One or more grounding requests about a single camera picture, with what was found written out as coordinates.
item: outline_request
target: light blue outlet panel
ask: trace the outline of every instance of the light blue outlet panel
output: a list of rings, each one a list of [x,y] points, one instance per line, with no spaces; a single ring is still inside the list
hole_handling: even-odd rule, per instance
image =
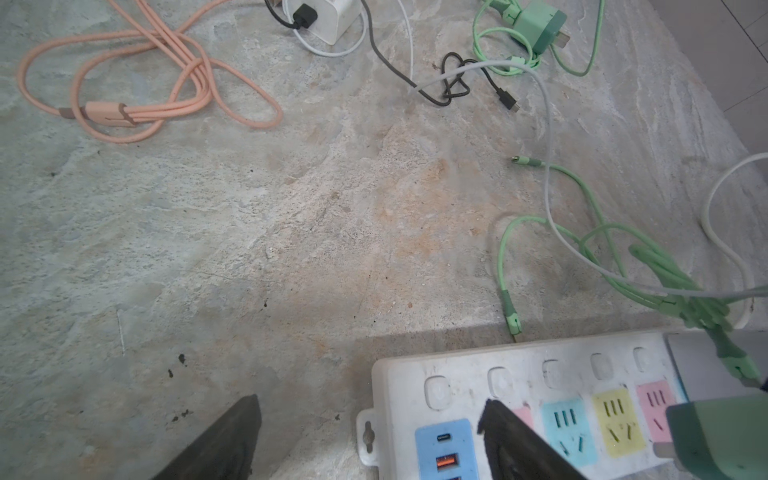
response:
[[[582,399],[545,403],[541,406],[541,419],[547,442],[571,465],[578,468],[598,462]]]
[[[469,420],[438,423],[416,430],[421,480],[478,480],[475,441]],[[438,468],[438,459],[455,455],[455,465]]]

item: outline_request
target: orange usb port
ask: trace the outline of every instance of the orange usb port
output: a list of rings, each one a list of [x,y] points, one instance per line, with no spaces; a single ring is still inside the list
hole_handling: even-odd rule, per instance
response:
[[[458,466],[458,455],[456,455],[455,453],[452,453],[451,455],[438,457],[435,459],[435,461],[437,462],[437,471],[441,472],[446,468]]]

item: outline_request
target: concrete floor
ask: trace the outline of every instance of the concrete floor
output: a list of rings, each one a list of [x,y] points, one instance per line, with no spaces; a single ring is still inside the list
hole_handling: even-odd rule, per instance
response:
[[[204,0],[152,3],[179,25]],[[406,3],[417,78],[435,75],[447,51],[470,52],[475,2]],[[569,15],[564,55],[583,65],[597,2],[552,3]],[[371,7],[382,51],[406,68],[397,4]],[[407,98],[368,45],[315,57],[259,2],[236,0],[190,34],[270,92],[284,122],[251,131],[211,104],[116,146],[31,107],[13,77],[40,41],[124,22],[97,0],[9,0],[0,13],[0,477],[149,478],[257,393],[253,478],[375,478],[354,448],[374,361],[509,341],[493,273],[498,238],[510,217],[542,212],[543,172],[508,162],[543,152],[530,78],[498,80],[519,97],[517,114],[480,77],[468,97],[435,108]],[[63,105],[76,67],[97,51],[44,56],[31,89]],[[555,103],[558,162],[595,189],[608,218],[650,234],[703,285],[739,287],[697,213],[746,150],[650,4],[609,3],[586,78],[553,64],[546,54],[540,72]],[[177,72],[156,53],[113,61],[81,97],[159,101]],[[236,79],[218,78],[239,112],[271,115]],[[723,186],[713,224],[765,283],[768,190],[755,172]],[[591,217],[574,185],[555,181],[553,199],[556,220],[585,233]],[[520,229],[510,244],[521,341],[677,324],[615,293],[543,227]],[[755,317],[768,326],[763,301]],[[671,467],[635,476],[678,477],[688,478]]]

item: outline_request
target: green power adapter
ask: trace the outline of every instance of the green power adapter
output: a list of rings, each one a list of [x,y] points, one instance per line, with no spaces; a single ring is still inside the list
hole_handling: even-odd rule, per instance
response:
[[[673,441],[655,443],[654,452],[701,480],[768,478],[766,411],[765,392],[670,406]]]
[[[502,19],[528,40],[537,55],[543,54],[549,45],[563,48],[571,39],[560,31],[567,15],[541,0],[531,0],[525,8],[520,8],[517,2],[494,0],[491,7],[498,10]]]

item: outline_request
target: mounting hole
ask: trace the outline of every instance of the mounting hole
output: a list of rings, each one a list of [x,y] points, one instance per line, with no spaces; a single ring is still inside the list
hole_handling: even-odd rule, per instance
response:
[[[376,434],[371,429],[371,422],[366,422],[366,430],[362,433],[362,442],[366,444],[366,451],[368,453],[373,452],[373,440],[376,439]]]

